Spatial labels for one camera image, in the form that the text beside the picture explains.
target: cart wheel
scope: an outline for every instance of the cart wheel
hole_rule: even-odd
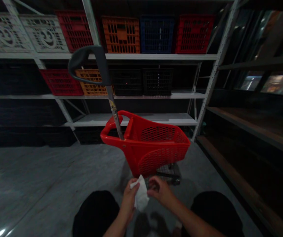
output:
[[[174,186],[180,185],[180,183],[181,183],[181,180],[180,180],[180,179],[173,179],[173,180],[172,180],[172,184],[173,184]]]

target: floor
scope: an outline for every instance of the floor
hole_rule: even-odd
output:
[[[188,207],[194,196],[216,190],[235,206],[245,236],[262,236],[197,144],[178,162],[181,184],[172,187]],[[112,146],[0,148],[0,236],[71,236],[74,215],[94,190],[109,190],[121,203],[131,173],[123,152]],[[130,236],[170,236],[175,217],[150,199],[127,229]]]

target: shopping cart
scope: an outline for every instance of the shopping cart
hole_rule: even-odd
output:
[[[87,81],[75,74],[75,70],[88,59],[90,52],[95,55],[102,82]],[[68,67],[74,79],[106,86],[113,117],[102,130],[101,138],[105,144],[116,146],[124,152],[133,176],[138,177],[142,174],[148,177],[158,174],[170,177],[174,184],[178,184],[179,174],[158,173],[157,169],[165,165],[172,168],[172,164],[184,159],[190,146],[190,141],[184,132],[177,126],[152,122],[124,110],[117,113],[107,61],[101,46],[86,46],[78,49],[72,55]],[[124,135],[120,126],[123,116],[129,118]],[[115,128],[118,138],[108,135],[110,130]]]

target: black handle grip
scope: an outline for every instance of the black handle grip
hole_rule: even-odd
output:
[[[93,53],[95,55],[96,63],[98,65],[102,78],[101,82],[88,81],[86,79],[76,76],[75,70],[83,65],[83,63],[88,59],[90,53]],[[71,59],[69,60],[68,71],[70,75],[78,81],[86,82],[89,84],[102,85],[102,86],[112,85],[108,73],[108,66],[107,66],[104,49],[102,48],[102,46],[91,45],[78,49],[76,52],[72,54]]]

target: leg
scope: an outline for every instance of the leg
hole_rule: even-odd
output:
[[[227,237],[243,235],[242,222],[229,199],[215,191],[203,192],[194,198],[191,211]],[[189,234],[182,227],[182,237]]]
[[[91,193],[74,218],[73,237],[102,237],[118,212],[119,206],[109,191]]]

